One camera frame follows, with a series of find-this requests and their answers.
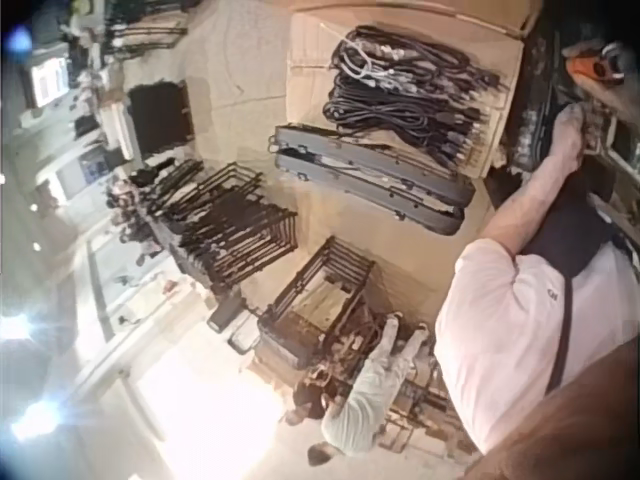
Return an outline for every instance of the ceiling light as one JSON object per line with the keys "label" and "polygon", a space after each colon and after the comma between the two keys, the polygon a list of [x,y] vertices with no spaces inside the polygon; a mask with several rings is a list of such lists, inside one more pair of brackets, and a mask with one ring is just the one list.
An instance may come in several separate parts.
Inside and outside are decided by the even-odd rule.
{"label": "ceiling light", "polygon": [[0,318],[0,340],[26,340],[31,327],[26,315]]}
{"label": "ceiling light", "polygon": [[11,425],[16,438],[23,442],[53,432],[60,424],[60,414],[49,402],[38,402],[27,408],[20,420]]}

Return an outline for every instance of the cable bundle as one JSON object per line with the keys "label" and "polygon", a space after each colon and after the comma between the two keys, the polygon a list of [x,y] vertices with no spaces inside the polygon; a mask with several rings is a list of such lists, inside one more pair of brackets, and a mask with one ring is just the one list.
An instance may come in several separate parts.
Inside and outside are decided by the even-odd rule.
{"label": "cable bundle", "polygon": [[341,133],[393,131],[440,165],[466,158],[483,121],[478,92],[500,78],[450,46],[360,26],[338,44],[323,113]]}

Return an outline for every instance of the pink shirt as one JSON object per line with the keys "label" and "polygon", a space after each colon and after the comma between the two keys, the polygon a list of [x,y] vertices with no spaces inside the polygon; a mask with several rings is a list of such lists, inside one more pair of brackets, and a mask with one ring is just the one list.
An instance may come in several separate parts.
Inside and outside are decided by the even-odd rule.
{"label": "pink shirt", "polygon": [[[640,291],[628,259],[603,246],[573,279],[562,384],[638,333]],[[477,240],[462,252],[436,323],[435,354],[451,400],[483,453],[544,396],[562,324],[564,280],[543,258]]]}

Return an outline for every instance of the bright light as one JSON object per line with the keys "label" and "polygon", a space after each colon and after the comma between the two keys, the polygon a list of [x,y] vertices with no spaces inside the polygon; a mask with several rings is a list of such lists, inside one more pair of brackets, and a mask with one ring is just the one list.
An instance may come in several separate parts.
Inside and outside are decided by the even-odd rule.
{"label": "bright light", "polygon": [[241,480],[271,447],[282,399],[254,374],[237,370],[225,365],[203,377],[169,352],[138,382],[166,433],[160,450],[176,479]]}
{"label": "bright light", "polygon": [[0,318],[0,340],[26,340],[30,332],[29,319],[24,314]]}
{"label": "bright light", "polygon": [[55,406],[48,402],[38,402],[27,408],[24,416],[11,425],[11,430],[16,438],[23,442],[51,433],[59,424],[60,415]]}

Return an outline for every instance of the white t-shirt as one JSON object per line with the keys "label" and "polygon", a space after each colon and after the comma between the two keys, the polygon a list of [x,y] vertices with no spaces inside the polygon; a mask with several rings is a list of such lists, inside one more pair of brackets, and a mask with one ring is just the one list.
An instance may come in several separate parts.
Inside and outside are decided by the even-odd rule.
{"label": "white t-shirt", "polygon": [[384,365],[367,360],[344,405],[331,405],[322,419],[325,440],[350,457],[369,452],[397,393]]}
{"label": "white t-shirt", "polygon": [[[515,262],[493,240],[456,262],[436,323],[435,354],[471,439],[486,453],[544,397],[560,338],[564,279],[537,255]],[[573,279],[562,384],[638,333],[640,292],[628,259],[604,245]]]}

